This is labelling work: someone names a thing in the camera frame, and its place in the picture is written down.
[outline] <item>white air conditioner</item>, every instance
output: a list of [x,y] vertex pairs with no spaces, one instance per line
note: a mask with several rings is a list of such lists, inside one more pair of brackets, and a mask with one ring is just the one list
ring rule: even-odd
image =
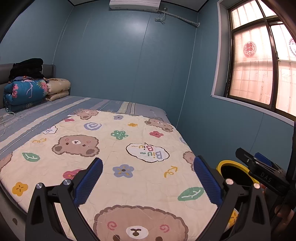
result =
[[159,4],[160,0],[111,0],[109,5],[111,9],[131,9],[157,12]]

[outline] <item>window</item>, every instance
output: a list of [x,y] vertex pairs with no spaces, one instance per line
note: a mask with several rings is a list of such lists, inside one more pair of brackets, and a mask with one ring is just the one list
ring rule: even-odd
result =
[[296,121],[296,44],[261,0],[229,9],[230,65],[224,96]]

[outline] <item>window pane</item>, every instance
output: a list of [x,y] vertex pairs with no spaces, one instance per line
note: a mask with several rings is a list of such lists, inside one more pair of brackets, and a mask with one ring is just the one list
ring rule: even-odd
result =
[[231,11],[233,28],[263,18],[260,8],[255,0],[243,3]]
[[267,7],[264,2],[262,2],[261,0],[258,0],[258,1],[266,17],[276,15],[276,13],[272,11],[269,7]]
[[234,69],[230,95],[270,104],[273,65],[265,25],[234,35]]
[[296,44],[285,25],[271,26],[271,30],[279,56],[276,108],[296,116]]

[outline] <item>yellow flower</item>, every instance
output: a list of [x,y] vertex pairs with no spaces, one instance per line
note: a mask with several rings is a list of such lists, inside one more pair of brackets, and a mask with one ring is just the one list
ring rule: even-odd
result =
[[135,126],[137,126],[138,124],[135,124],[135,123],[130,123],[130,124],[128,124],[128,126],[132,126],[132,127],[135,127]]
[[23,184],[21,182],[18,182],[15,184],[15,186],[12,188],[12,193],[18,195],[19,197],[22,196],[24,191],[28,190],[28,185]]

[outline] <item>cream quilt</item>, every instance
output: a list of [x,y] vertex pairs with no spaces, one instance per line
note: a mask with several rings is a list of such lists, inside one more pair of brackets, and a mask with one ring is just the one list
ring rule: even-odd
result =
[[143,116],[78,110],[0,160],[0,181],[28,211],[37,183],[59,185],[95,157],[103,173],[79,209],[101,241],[193,241],[217,209],[179,132]]

